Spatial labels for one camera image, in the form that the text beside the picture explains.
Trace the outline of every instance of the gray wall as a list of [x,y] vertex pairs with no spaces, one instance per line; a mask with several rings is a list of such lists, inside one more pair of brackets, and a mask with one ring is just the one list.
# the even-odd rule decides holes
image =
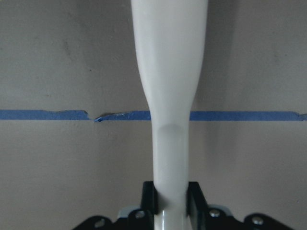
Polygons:
[[[193,110],[307,113],[307,2],[212,0]],[[0,1],[0,109],[147,110],[128,0]],[[0,121],[0,229],[138,204],[150,122]],[[190,180],[240,220],[307,219],[307,123],[191,122]]]

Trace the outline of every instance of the white plastic part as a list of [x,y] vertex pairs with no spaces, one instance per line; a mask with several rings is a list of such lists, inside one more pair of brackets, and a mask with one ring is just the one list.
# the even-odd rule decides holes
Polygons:
[[156,230],[187,229],[189,114],[205,41],[207,0],[131,0],[153,129]]

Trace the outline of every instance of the bolt head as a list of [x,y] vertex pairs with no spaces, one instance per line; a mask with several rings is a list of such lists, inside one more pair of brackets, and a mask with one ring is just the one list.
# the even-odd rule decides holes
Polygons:
[[137,212],[135,213],[135,218],[136,218],[136,219],[141,219],[141,218],[143,218],[143,217],[145,217],[145,212],[144,212],[144,211],[139,210],[139,211],[137,211]]
[[105,224],[106,224],[105,219],[101,219],[101,220],[99,220],[99,221],[97,221],[97,222],[95,223],[95,228],[96,228],[96,229],[97,229],[97,228],[101,228],[101,227],[103,227]]
[[214,217],[214,218],[218,218],[221,215],[220,211],[217,209],[211,209],[209,211],[209,214],[211,217]]
[[256,225],[262,225],[264,222],[261,217],[253,217],[251,221],[253,222],[253,224],[256,224]]

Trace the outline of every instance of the blue painter's tape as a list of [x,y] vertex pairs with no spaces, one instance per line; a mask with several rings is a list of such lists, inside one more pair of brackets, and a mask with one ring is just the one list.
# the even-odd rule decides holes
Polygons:
[[83,110],[0,110],[0,120],[90,120]]
[[[45,110],[0,110],[0,120],[91,120],[83,110],[52,112]],[[95,122],[101,121],[150,121],[149,111],[132,111],[104,115]],[[295,112],[225,112],[225,111],[192,111],[190,121],[306,121],[307,114]]]
[[[149,111],[132,111],[127,113],[110,114],[98,117],[95,122],[115,121],[149,121]],[[190,121],[306,121],[307,115],[295,112],[270,112],[270,111],[192,111]]]

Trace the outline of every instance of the black mount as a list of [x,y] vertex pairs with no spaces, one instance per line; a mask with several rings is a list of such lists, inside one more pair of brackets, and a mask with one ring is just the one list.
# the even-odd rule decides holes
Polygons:
[[[158,204],[152,181],[143,184],[140,207],[114,223],[103,216],[90,217],[73,230],[154,230]],[[187,212],[193,230],[293,230],[260,213],[251,214],[240,222],[222,208],[209,206],[197,182],[189,182]]]

